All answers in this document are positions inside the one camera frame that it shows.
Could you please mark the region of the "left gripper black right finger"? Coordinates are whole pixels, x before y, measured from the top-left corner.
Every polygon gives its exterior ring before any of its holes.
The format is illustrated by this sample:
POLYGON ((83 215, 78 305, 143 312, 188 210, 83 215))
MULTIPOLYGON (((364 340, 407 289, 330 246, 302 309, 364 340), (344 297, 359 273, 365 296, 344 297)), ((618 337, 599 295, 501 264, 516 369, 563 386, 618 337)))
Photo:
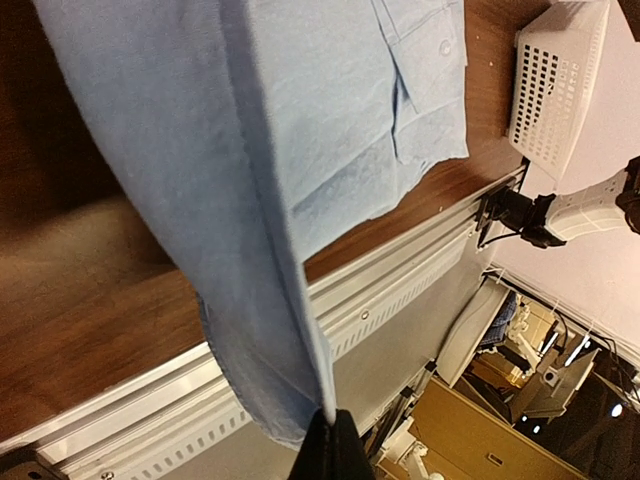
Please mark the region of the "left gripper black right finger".
POLYGON ((373 468, 365 453, 353 417, 338 410, 331 427, 330 478, 335 480, 374 480, 373 468))

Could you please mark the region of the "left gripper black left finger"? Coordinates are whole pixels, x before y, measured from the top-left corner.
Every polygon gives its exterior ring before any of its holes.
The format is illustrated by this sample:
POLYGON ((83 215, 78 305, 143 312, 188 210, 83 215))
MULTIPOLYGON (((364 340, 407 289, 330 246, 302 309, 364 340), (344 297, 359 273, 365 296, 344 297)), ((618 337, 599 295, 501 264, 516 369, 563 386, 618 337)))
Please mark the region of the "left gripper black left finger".
POLYGON ((318 410, 291 468, 289 480, 331 479, 332 457, 332 426, 323 411, 318 410))

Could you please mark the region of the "light blue long sleeve shirt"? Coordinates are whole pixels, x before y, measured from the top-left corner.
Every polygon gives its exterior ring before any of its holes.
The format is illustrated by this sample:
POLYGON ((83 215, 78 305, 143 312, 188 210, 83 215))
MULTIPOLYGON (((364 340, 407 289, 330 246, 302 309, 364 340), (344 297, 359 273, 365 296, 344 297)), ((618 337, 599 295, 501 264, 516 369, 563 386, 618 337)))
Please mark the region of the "light blue long sleeve shirt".
POLYGON ((304 262, 468 154, 460 1, 39 1, 105 161, 198 294, 304 262))

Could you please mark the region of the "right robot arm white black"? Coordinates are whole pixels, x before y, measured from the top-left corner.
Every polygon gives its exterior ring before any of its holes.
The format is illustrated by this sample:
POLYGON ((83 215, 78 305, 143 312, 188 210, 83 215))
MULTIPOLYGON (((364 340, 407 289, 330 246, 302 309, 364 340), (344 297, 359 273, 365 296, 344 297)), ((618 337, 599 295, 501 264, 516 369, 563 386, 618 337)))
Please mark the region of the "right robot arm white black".
POLYGON ((578 237, 627 227, 639 232, 639 159, 612 177, 570 194, 533 200, 520 237, 538 248, 560 247, 578 237))

